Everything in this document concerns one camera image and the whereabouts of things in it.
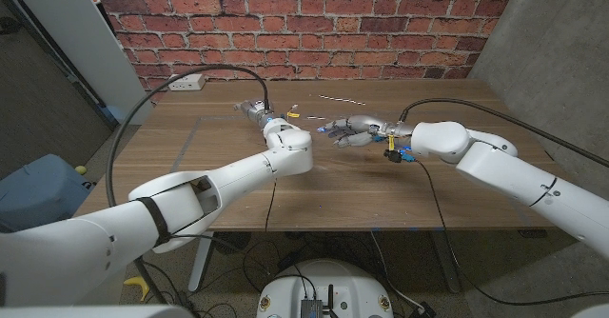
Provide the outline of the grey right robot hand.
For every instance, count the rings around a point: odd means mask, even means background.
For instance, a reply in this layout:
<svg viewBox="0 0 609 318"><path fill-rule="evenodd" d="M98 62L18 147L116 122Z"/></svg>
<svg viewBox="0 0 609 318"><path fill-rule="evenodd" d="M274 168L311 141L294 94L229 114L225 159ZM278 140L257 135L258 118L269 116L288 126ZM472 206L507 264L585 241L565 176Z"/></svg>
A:
<svg viewBox="0 0 609 318"><path fill-rule="evenodd" d="M414 130L406 123L392 123L378 117L368 115L353 115L331 121L317 131L334 138L338 148L363 147L372 142L384 141L393 135L398 144L407 143Z"/></svg>

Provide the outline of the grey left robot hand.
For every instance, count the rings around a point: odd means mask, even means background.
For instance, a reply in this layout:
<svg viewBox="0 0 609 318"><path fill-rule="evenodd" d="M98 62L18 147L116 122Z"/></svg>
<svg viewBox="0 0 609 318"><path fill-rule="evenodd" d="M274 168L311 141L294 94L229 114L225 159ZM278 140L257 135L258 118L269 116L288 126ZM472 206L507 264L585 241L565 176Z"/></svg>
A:
<svg viewBox="0 0 609 318"><path fill-rule="evenodd" d="M263 100L245 100L233 106L235 110L241 111L251 122L263 129L270 121L276 118L272 108L266 109Z"/></svg>

